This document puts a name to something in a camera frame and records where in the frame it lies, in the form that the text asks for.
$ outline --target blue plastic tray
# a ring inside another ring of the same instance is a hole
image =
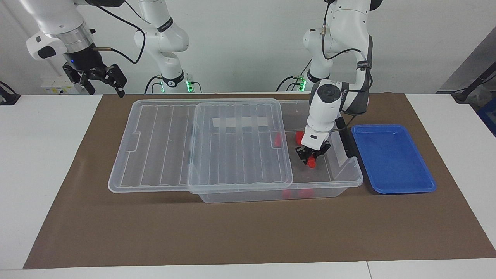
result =
[[[355,125],[351,131],[374,190],[381,194],[436,190],[434,178],[405,127]]]

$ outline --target plastic lid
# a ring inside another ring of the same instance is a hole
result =
[[[205,102],[195,108],[189,191],[260,191],[291,185],[279,101]]]

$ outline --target brown mat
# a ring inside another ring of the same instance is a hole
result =
[[[253,95],[202,96],[212,97]],[[437,182],[435,192],[380,196],[366,179],[336,198],[231,204],[205,204],[188,192],[108,190],[131,105],[145,98],[198,96],[103,96],[25,268],[496,257],[402,94],[372,95],[354,124],[404,125]]]

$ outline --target white table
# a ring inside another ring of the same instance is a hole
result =
[[[496,246],[496,138],[449,95],[407,97]],[[0,278],[496,278],[496,259],[20,270],[100,99],[22,96],[0,107]]]

